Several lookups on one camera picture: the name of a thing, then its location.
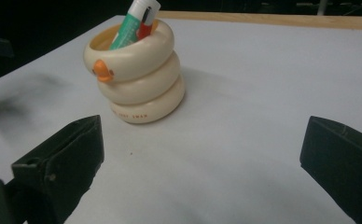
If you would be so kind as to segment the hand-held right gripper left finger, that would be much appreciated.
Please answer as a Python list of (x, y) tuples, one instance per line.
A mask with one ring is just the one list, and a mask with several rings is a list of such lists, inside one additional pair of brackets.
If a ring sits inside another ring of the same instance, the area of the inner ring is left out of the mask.
[(101, 118), (73, 121), (11, 165), (20, 223), (63, 224), (104, 161)]

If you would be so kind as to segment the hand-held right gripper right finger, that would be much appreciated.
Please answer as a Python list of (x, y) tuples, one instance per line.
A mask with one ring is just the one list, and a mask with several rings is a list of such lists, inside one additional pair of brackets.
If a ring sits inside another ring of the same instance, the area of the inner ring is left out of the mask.
[(337, 121), (310, 117), (301, 167), (356, 224), (362, 224), (362, 133)]

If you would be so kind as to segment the cream ringed duck pen holder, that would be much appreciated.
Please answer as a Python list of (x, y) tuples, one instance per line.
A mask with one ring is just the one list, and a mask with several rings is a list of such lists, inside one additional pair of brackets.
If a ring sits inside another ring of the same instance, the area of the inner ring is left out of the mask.
[(112, 26), (90, 40), (83, 53), (85, 66), (120, 119), (149, 123), (166, 117), (185, 94), (173, 30), (164, 21), (156, 20), (149, 36), (111, 50), (118, 29)]

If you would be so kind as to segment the green glue stick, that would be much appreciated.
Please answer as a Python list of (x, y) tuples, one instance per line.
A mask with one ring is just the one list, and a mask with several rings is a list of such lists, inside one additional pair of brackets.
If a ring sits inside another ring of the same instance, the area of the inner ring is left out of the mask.
[(147, 7), (153, 8), (153, 23), (160, 10), (158, 0), (133, 0), (132, 4), (114, 36), (110, 49), (121, 49), (139, 41), (136, 32), (140, 27), (143, 15)]

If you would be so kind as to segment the red pen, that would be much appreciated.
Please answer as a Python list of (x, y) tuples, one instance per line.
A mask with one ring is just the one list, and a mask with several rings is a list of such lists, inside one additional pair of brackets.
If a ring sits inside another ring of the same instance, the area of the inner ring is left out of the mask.
[(140, 27), (136, 32), (138, 40), (142, 40), (143, 38), (150, 35), (152, 30), (152, 24), (153, 24), (153, 8), (147, 7), (143, 15), (142, 21), (140, 23)]

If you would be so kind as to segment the white metal stand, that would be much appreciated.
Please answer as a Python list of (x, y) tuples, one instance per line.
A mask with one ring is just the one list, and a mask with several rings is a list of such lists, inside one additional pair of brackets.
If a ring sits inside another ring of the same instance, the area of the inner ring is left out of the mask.
[(317, 9), (317, 15), (318, 16), (324, 16), (325, 15), (325, 12), (326, 12), (326, 9), (327, 9), (327, 3), (328, 3), (328, 0), (320, 0), (319, 1), (319, 6), (318, 6), (318, 9)]

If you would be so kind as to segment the wooden table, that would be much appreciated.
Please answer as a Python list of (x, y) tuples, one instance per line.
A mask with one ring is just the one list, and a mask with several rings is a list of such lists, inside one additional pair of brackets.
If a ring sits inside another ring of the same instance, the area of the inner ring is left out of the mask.
[(166, 10), (160, 11), (158, 16), (164, 19), (175, 20), (229, 21), (284, 26), (362, 30), (362, 17), (357, 16), (280, 15)]

